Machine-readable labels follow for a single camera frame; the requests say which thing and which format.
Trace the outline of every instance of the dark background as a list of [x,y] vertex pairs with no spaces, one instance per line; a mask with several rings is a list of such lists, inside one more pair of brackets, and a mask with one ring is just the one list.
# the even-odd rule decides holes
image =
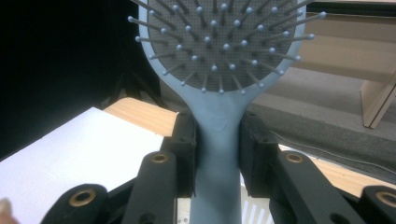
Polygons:
[[1,1],[0,160],[120,88],[160,94],[128,15],[127,0]]

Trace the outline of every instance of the hairbrush head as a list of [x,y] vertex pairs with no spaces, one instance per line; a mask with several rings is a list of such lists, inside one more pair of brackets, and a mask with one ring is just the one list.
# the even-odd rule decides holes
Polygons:
[[[310,1],[230,1],[219,3],[219,8],[211,1],[134,2],[146,9],[139,12],[141,35],[157,40],[147,41],[150,48],[145,48],[150,51],[148,58],[156,72],[160,76],[172,75],[180,85],[205,92],[272,85],[276,76],[283,75],[293,61],[300,59],[300,41],[309,39],[300,38],[304,33],[304,23],[300,21],[304,20],[304,4]],[[315,19],[324,16],[320,13]],[[178,50],[177,46],[188,50]],[[260,49],[275,49],[276,54],[264,50],[259,53]],[[153,57],[173,53],[175,57]],[[247,61],[257,61],[258,66]],[[175,62],[178,69],[170,71]]]

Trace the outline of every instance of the blue hairbrush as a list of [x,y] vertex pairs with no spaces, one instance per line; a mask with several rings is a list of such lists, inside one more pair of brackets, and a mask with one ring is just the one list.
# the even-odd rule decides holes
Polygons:
[[139,24],[154,71],[197,120],[192,224],[241,223],[239,123],[248,105],[294,61],[312,0],[143,0]]

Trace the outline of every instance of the brass insert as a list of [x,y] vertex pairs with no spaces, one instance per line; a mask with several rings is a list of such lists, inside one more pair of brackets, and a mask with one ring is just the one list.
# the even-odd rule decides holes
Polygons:
[[75,193],[69,200],[73,207],[81,207],[93,201],[96,198],[96,192],[93,189],[82,189]]
[[381,203],[387,204],[390,207],[396,208],[396,195],[386,191],[379,191],[375,194],[375,197],[381,201]]
[[165,154],[157,153],[151,157],[151,160],[156,163],[163,163],[163,162],[168,161],[168,157]]
[[303,162],[303,157],[297,154],[289,153],[286,155],[286,159],[291,162],[300,163]]

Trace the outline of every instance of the white paper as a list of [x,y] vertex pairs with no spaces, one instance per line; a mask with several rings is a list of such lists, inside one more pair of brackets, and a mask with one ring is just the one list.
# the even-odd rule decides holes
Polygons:
[[91,108],[0,162],[0,199],[22,224],[39,223],[56,200],[81,184],[111,191],[137,176],[163,137]]

